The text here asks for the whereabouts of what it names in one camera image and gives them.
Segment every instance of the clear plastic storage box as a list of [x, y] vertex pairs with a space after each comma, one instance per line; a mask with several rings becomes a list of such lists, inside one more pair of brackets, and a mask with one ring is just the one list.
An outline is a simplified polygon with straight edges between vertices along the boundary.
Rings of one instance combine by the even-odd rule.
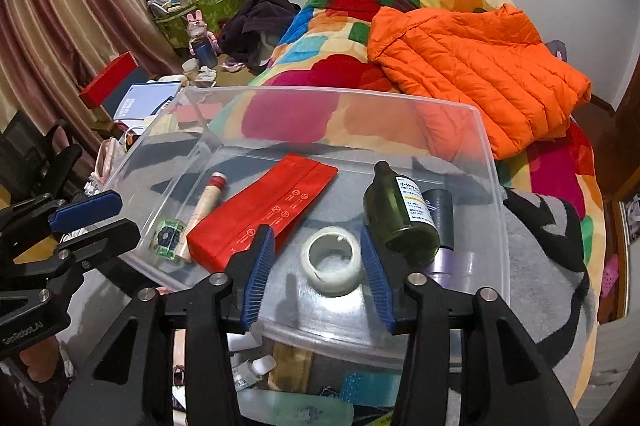
[[[455, 264], [450, 288], [495, 288], [509, 300], [509, 254], [502, 201], [479, 113], [463, 104], [360, 90], [256, 86], [187, 88], [141, 136], [107, 188], [142, 239], [124, 260], [174, 290], [207, 272], [150, 250], [164, 218], [187, 222], [215, 171], [228, 177], [223, 200], [249, 186], [287, 153], [338, 168], [303, 213], [271, 271], [259, 321], [288, 345], [371, 366], [401, 369], [406, 337], [379, 322], [366, 278], [350, 294], [326, 297], [300, 267], [303, 242], [325, 226], [360, 236], [362, 197], [386, 160], [424, 191], [444, 187], [454, 201]], [[452, 363], [459, 359], [452, 344]]]

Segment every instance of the clear tape roll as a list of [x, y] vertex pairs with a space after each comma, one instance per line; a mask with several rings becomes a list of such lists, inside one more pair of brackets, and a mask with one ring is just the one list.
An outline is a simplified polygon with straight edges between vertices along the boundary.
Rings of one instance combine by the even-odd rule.
[[[349, 261], [334, 270], [319, 270], [315, 265], [322, 263], [328, 255], [350, 255]], [[346, 294], [360, 283], [362, 255], [356, 237], [343, 228], [331, 226], [312, 234], [302, 246], [300, 255], [302, 271], [309, 283], [319, 292], [326, 294]]]

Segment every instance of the pink bunny toy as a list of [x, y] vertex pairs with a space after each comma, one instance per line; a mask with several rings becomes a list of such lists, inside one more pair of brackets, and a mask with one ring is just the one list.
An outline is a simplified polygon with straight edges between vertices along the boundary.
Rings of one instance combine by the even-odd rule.
[[189, 35], [189, 52], [191, 56], [195, 56], [195, 52], [193, 51], [193, 43], [196, 40], [201, 40], [203, 38], [208, 38], [211, 47], [214, 52], [218, 52], [220, 48], [218, 47], [218, 40], [214, 36], [213, 32], [207, 31], [207, 22], [202, 19], [202, 11], [197, 10], [195, 12], [195, 16], [191, 13], [187, 15], [187, 34]]

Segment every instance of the green glass bottle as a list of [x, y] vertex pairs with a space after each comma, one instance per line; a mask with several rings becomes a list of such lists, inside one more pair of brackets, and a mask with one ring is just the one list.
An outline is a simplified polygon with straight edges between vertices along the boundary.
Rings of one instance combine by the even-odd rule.
[[412, 263], [427, 266], [440, 248], [440, 237], [417, 184], [378, 162], [364, 193], [364, 212], [373, 239]]

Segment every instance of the blue item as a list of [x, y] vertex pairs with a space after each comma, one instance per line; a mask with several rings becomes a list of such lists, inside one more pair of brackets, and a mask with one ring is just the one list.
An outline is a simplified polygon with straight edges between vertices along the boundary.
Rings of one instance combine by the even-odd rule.
[[267, 279], [269, 278], [271, 267], [276, 261], [276, 237], [271, 226], [267, 227], [269, 229], [262, 243], [258, 246], [260, 251], [255, 259], [254, 269], [251, 272], [251, 276], [249, 276], [249, 281], [244, 291], [242, 316], [240, 317], [244, 330], [249, 330], [249, 327], [258, 319], [262, 296], [264, 296], [264, 289], [267, 287]]
[[374, 408], [392, 408], [398, 399], [401, 374], [388, 372], [348, 372], [340, 398], [344, 402]]
[[396, 322], [391, 287], [386, 279], [385, 271], [382, 269], [376, 246], [366, 226], [362, 226], [362, 232], [360, 233], [360, 252], [362, 254], [362, 263], [367, 273], [367, 282], [369, 282], [369, 288], [373, 296], [373, 303], [375, 303], [376, 311], [378, 312], [378, 319], [386, 325], [386, 330], [391, 332]]
[[49, 227], [53, 232], [68, 233], [116, 216], [121, 209], [122, 198], [115, 191], [109, 190], [75, 204], [62, 206], [49, 217]]
[[201, 66], [209, 67], [210, 69], [216, 67], [218, 64], [218, 57], [211, 47], [209, 38], [201, 38], [191, 42], [191, 48], [193, 48], [193, 53]]

